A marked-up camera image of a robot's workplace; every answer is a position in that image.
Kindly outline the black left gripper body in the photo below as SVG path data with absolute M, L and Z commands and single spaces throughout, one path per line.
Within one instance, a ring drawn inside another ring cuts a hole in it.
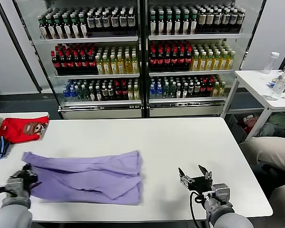
M 35 175 L 29 175 L 28 170 L 26 172 L 23 172 L 22 170 L 15 172 L 13 175 L 11 175 L 12 179 L 22 179 L 23 183 L 23 189 L 33 189 L 38 185 L 38 176 Z

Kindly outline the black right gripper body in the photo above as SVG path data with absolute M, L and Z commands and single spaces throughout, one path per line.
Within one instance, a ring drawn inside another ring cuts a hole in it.
M 211 190 L 213 179 L 206 178 L 205 176 L 192 178 L 189 183 L 189 190 Z

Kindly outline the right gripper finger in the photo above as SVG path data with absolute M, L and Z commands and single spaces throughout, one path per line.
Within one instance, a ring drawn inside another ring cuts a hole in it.
M 205 167 L 201 166 L 200 164 L 198 165 L 201 173 L 203 174 L 201 178 L 206 179 L 206 180 L 211 180 L 212 179 L 212 172 L 208 171 Z
M 188 175 L 185 175 L 183 170 L 179 167 L 178 168 L 179 175 L 180 175 L 180 182 L 186 187 L 186 188 L 192 188 L 193 184 L 195 183 L 195 180 Z

